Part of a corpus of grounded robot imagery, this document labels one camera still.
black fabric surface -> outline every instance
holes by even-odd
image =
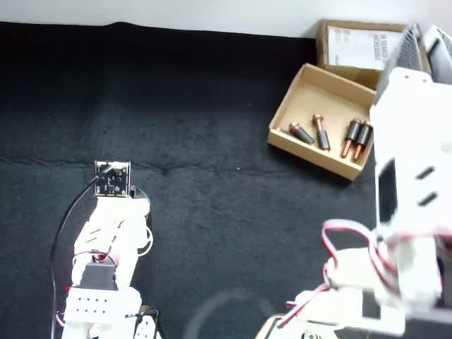
[[[293,76],[315,63],[313,40],[2,23],[0,44],[2,338],[48,338],[49,249],[95,159],[131,160],[152,199],[155,244],[133,286],[166,339],[254,338],[321,282],[325,219],[373,226],[371,166],[348,183],[266,144]],[[94,203],[61,240],[60,301]]]

red wire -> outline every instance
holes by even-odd
[[[322,239],[323,245],[326,247],[326,249],[329,252],[330,256],[333,258],[335,267],[338,267],[338,257],[336,256],[336,250],[335,250],[335,247],[333,246],[333,244],[330,243],[331,244],[330,245],[330,244],[327,243],[326,230],[330,230],[330,231],[348,231],[348,232],[353,232],[353,233],[359,234],[363,238],[365,238],[367,243],[368,243],[368,245],[371,246],[371,240],[368,238],[368,236],[366,236],[364,233],[361,233],[361,232],[359,232],[359,231],[357,231],[357,230],[355,230],[353,228],[349,228],[349,227],[335,227],[335,226],[324,227],[322,229],[321,239]],[[374,248],[375,248],[376,256],[381,261],[383,266],[387,270],[389,270],[392,274],[397,275],[397,269],[381,255],[381,252],[379,251],[379,248],[378,248],[378,246],[376,244],[374,245]]]
[[[303,304],[300,304],[298,306],[295,306],[283,319],[281,319],[281,321],[277,324],[278,328],[283,328],[284,326],[286,326],[289,321],[291,321],[294,317],[297,316],[297,314],[303,310],[303,308],[313,299],[315,298],[320,292],[329,290],[330,286],[327,284],[322,284],[320,286],[318,286],[311,294],[311,296],[308,298],[307,301],[305,301]]]
[[[119,223],[119,225],[117,226],[117,229],[118,229],[118,230],[121,229],[121,226],[122,226],[123,223],[124,223],[124,220],[122,220],[122,221]],[[103,263],[104,261],[106,261],[106,260],[108,259],[109,254],[112,252],[113,243],[114,243],[114,241],[115,241],[116,239],[117,239],[117,236],[114,235],[114,236],[113,236],[113,239],[112,239],[112,242],[110,243],[110,246],[108,247],[107,253],[105,254],[105,256],[104,256],[103,258],[98,259],[98,260],[97,260],[98,262]]]
[[[117,229],[118,229],[118,230],[121,228],[121,226],[122,226],[122,224],[124,223],[124,221],[125,221],[125,220],[122,220],[122,221],[119,223],[119,225],[117,226]],[[73,257],[75,258],[75,257],[77,257],[77,256],[80,256],[81,254],[93,254],[93,259],[94,259],[95,261],[97,261],[97,262],[99,262],[99,263],[103,263],[104,261],[106,261],[106,260],[109,258],[109,255],[110,255],[110,253],[112,252],[113,243],[114,243],[114,241],[116,240],[116,238],[117,238],[117,236],[114,235],[114,236],[113,236],[113,240],[112,240],[112,242],[110,243],[110,246],[108,247],[108,251],[107,251],[106,253],[105,253],[105,252],[101,252],[101,251],[83,251],[83,252],[77,253],[77,254],[74,255]],[[94,255],[101,256],[101,257],[100,257],[100,258],[94,258]]]

white plastic part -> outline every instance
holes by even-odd
[[[379,175],[395,161],[397,208],[391,219],[377,220],[379,234],[428,232],[452,220],[449,207],[451,157],[442,150],[450,142],[449,112],[452,86],[433,83],[428,74],[394,69],[377,105],[371,109],[376,157],[376,201],[379,214]],[[428,167],[426,179],[416,176]],[[436,192],[428,206],[419,202]],[[433,237],[412,239],[389,253],[397,263],[401,299],[407,308],[431,308],[441,294]]]
[[[116,284],[118,288],[129,286],[138,260],[138,249],[152,246],[149,241],[153,237],[148,234],[145,218],[149,211],[149,202],[144,198],[97,198],[96,209],[74,244],[74,254],[93,249],[107,253],[112,246],[109,255],[117,264]],[[80,285],[91,257],[91,254],[76,257],[72,270],[73,285]]]
[[[74,244],[77,255],[72,282],[75,287],[70,289],[66,300],[63,339],[86,339],[89,335],[98,335],[99,339],[133,338],[137,320],[134,315],[141,306],[141,297],[130,283],[138,250],[148,251],[153,245],[145,218],[149,211],[146,198],[97,198],[96,209]],[[91,253],[80,254],[86,251],[109,253],[117,265],[118,291],[76,287],[81,283],[86,264],[93,259]]]
[[[143,316],[143,320],[136,328],[134,339],[154,339],[155,322],[152,316]],[[157,331],[155,339],[162,339]]]
[[[66,300],[62,339],[85,339],[100,326],[99,339],[132,338],[141,297],[132,287],[120,291],[71,288]]]
[[[138,313],[140,305],[140,294],[132,287],[120,291],[73,287],[66,299],[64,320],[113,324]]]

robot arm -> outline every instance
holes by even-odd
[[[431,45],[452,45],[441,31],[435,38],[447,41]],[[331,255],[325,282],[288,302],[293,309],[269,320],[258,339],[330,335],[338,327],[400,336],[406,318],[452,323],[452,77],[446,76],[452,62],[435,63],[429,54],[432,79],[419,57],[419,40],[417,27],[410,26],[388,60],[370,111],[377,228],[325,222],[321,236]],[[336,251],[325,238],[328,230],[361,234],[368,247]],[[374,314],[366,313],[369,302]]]
[[[138,258],[153,245],[149,198],[130,187],[130,162],[96,162],[95,170],[97,205],[74,244],[62,338],[160,339],[155,317],[140,312],[140,293],[130,286]]]

cardboard box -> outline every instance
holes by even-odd
[[[316,38],[317,66],[342,76],[368,88],[375,89],[380,71],[376,69],[361,69],[351,66],[337,66],[328,63],[328,26],[349,28],[352,30],[381,30],[389,32],[402,32],[405,25],[391,23],[362,23],[358,21],[322,20]],[[421,41],[422,62],[424,69],[430,70],[427,53]]]
[[[369,120],[369,109],[374,96],[373,90],[305,64],[292,81],[270,123],[268,143],[353,180],[364,168],[373,138],[371,137],[357,162],[352,161],[354,148],[350,149],[345,159],[340,154],[350,121],[354,118]],[[303,143],[288,133],[289,124],[296,121],[316,138],[313,114],[322,114],[324,117],[323,127],[328,132],[330,152],[320,150],[316,144]]]

